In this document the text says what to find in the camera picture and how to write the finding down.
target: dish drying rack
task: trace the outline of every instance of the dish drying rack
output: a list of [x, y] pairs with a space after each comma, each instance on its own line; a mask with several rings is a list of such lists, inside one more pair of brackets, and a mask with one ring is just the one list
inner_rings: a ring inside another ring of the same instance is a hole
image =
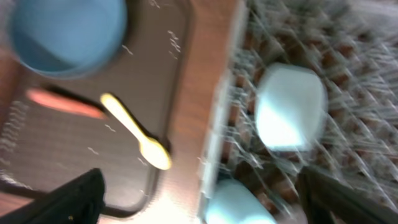
[[[202, 157], [200, 208], [227, 176], [272, 214], [293, 218], [295, 178], [311, 164], [398, 212], [396, 15], [395, 1], [239, 2]], [[308, 151], [272, 152], [257, 136], [256, 87], [275, 62], [312, 69], [327, 90], [325, 130]]]

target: light blue container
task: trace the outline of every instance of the light blue container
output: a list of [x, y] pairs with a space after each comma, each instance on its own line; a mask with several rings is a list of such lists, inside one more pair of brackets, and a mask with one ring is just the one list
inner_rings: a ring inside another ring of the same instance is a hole
[[126, 21], [125, 0], [18, 0], [8, 29], [26, 67], [47, 77], [79, 78], [116, 53]]
[[222, 180], [205, 213], [207, 224], [277, 224], [274, 217], [243, 184]]

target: wooden surface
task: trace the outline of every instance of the wooden surface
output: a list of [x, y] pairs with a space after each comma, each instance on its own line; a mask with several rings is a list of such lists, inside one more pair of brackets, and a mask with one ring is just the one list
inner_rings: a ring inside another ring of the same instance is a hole
[[[236, 0], [192, 1], [195, 15], [191, 43], [178, 84], [169, 131], [174, 166], [161, 173], [158, 191], [143, 212], [127, 220], [101, 217], [100, 223], [193, 221], [200, 189], [198, 158], [203, 149], [215, 86], [226, 68], [235, 3]], [[1, 63], [4, 60], [4, 57], [0, 58], [0, 71], [4, 70], [1, 66], [7, 64]], [[28, 202], [0, 193], [0, 215]]]

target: black object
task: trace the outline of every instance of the black object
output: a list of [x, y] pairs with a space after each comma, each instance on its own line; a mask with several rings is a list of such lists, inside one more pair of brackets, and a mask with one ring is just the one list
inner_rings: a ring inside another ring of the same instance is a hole
[[333, 224], [331, 212], [345, 223], [396, 224], [398, 214], [362, 197], [314, 167], [298, 175], [297, 190], [309, 224]]
[[2, 129], [0, 170], [31, 189], [0, 180], [0, 189], [39, 198], [98, 167], [106, 181], [105, 215], [126, 218], [151, 199], [159, 171], [146, 162], [137, 139], [116, 118], [106, 121], [43, 108], [25, 97], [35, 86], [58, 86], [98, 103], [102, 93], [119, 97], [136, 119], [168, 145], [167, 130], [178, 75], [188, 44], [190, 1], [128, 0], [129, 24], [119, 53], [88, 78], [51, 80], [27, 72]]
[[0, 218], [0, 224], [95, 224], [104, 208], [105, 184], [99, 169], [92, 169], [44, 198]]

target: orange object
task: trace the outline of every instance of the orange object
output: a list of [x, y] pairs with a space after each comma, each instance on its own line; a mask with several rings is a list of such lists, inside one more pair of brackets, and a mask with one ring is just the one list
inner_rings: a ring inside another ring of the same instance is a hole
[[27, 91], [27, 97], [32, 101], [54, 110], [88, 116], [91, 118], [105, 119], [103, 111], [93, 105], [59, 95], [48, 90], [33, 88]]

